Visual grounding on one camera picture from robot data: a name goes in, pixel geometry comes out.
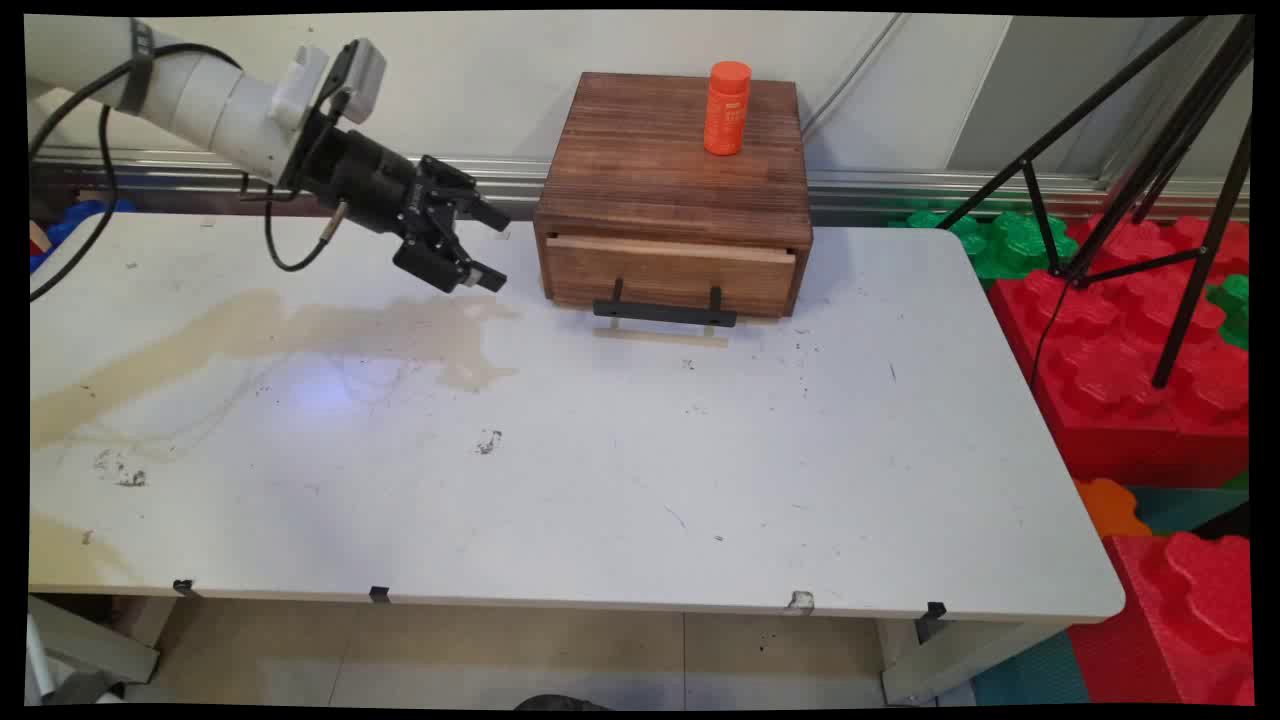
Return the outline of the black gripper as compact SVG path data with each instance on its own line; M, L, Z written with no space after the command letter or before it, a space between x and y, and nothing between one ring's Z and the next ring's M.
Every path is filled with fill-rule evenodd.
M425 224L410 208L419 176L421 208L451 208L493 231L506 231L511 218L490 204L468 173L422 155L417 167L358 131L339 129L332 118L308 118L292 152L292 191L305 191L330 211L323 238L344 222L402 238L393 263L443 293L479 286L499 292L507 274L468 255L454 224Z

